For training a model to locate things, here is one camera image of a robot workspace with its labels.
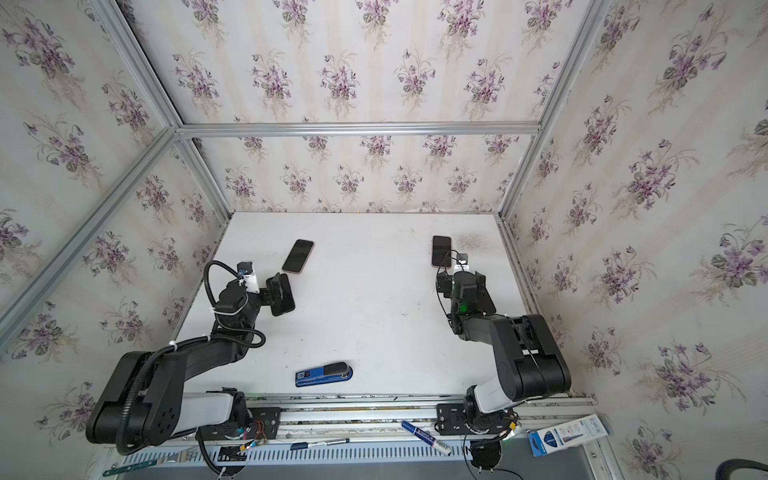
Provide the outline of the black phone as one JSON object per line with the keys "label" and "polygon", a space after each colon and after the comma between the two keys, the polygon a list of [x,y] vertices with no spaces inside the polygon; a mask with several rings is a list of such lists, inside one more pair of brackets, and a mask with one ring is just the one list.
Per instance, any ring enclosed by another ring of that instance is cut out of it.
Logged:
{"label": "black phone", "polygon": [[267,280],[266,286],[269,294],[268,304],[274,317],[279,317],[295,310],[296,303],[289,278],[286,274],[276,273]]}

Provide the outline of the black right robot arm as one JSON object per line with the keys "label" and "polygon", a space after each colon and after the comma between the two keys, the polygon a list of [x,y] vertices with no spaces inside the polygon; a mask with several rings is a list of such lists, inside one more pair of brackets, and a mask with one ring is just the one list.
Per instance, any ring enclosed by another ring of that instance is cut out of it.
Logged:
{"label": "black right robot arm", "polygon": [[570,370],[543,316],[509,316],[496,311],[479,272],[436,274],[438,296],[450,301],[444,311],[452,332],[461,340],[492,348],[496,373],[468,388],[463,401],[466,425],[477,428],[529,399],[566,393]]}

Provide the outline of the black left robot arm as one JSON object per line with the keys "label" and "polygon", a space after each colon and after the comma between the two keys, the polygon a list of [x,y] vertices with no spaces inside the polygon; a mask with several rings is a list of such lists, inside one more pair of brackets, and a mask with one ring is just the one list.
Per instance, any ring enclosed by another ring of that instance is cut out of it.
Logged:
{"label": "black left robot arm", "polygon": [[290,283],[276,274],[259,287],[251,276],[237,273],[219,295],[208,299],[214,309],[210,333],[120,358],[86,423],[90,443],[113,445],[130,455],[201,427],[244,423],[243,393],[188,393],[185,384],[263,347],[266,336],[255,321],[264,306],[276,316],[294,310]]}

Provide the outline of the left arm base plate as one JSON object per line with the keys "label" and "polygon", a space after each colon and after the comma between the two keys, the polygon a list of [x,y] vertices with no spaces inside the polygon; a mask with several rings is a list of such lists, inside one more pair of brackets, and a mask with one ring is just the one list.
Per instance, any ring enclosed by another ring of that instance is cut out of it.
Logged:
{"label": "left arm base plate", "polygon": [[277,407],[235,408],[221,424],[199,429],[204,442],[239,441],[264,444],[277,437],[282,410]]}

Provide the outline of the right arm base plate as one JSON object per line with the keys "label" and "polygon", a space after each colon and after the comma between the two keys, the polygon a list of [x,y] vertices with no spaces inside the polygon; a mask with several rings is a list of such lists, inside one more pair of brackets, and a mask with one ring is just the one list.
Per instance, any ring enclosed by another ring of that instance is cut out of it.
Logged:
{"label": "right arm base plate", "polygon": [[499,435],[514,430],[517,423],[516,413],[512,410],[471,416],[463,403],[438,403],[434,429],[441,436]]}

